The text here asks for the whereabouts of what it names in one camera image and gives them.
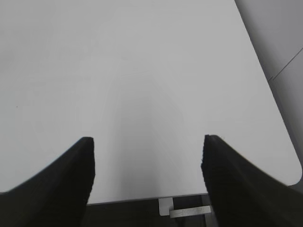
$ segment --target white table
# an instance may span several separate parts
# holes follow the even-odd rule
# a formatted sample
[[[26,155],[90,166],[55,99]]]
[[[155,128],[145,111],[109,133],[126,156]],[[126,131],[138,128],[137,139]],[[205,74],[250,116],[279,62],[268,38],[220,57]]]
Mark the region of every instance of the white table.
[[[206,193],[205,134],[302,175],[233,0],[3,0],[0,107],[0,192],[82,136],[89,203]]]

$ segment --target gray wall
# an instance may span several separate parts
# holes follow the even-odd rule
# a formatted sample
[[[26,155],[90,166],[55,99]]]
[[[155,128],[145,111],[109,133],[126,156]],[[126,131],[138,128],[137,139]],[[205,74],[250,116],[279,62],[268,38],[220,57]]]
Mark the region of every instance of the gray wall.
[[[302,164],[303,1],[235,1]]]

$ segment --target dark floor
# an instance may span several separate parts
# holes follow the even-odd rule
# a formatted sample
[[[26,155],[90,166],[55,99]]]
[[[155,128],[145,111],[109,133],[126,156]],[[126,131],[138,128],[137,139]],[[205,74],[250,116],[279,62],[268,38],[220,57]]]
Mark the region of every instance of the dark floor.
[[[201,195],[176,197],[173,200],[175,210],[207,205],[202,204]],[[154,199],[89,205],[87,206],[82,226],[203,227],[205,226],[205,218],[204,216],[193,216],[171,219],[169,216],[160,216],[158,200]]]

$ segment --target white surface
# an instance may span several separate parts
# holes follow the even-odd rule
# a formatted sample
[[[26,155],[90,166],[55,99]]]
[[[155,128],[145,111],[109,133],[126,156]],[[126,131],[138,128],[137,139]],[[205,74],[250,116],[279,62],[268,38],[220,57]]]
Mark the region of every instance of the white surface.
[[[234,1],[6,0],[0,14],[0,191],[82,136],[95,140],[89,203],[206,193],[205,134],[300,180]]]
[[[273,81],[281,111],[288,120],[290,130],[298,147],[303,148],[303,52],[277,76]]]
[[[270,79],[303,47],[303,1],[235,1]]]
[[[168,216],[169,211],[174,209],[174,201],[172,197],[160,198],[159,203],[159,214],[160,216]]]

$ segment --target white tabletop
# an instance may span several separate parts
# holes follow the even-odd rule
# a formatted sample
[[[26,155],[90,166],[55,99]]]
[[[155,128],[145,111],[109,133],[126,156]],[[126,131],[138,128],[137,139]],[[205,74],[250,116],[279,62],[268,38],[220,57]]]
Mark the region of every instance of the white tabletop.
[[[302,175],[233,0],[3,0],[0,107],[0,192],[82,136],[89,203],[206,193],[205,134]]]

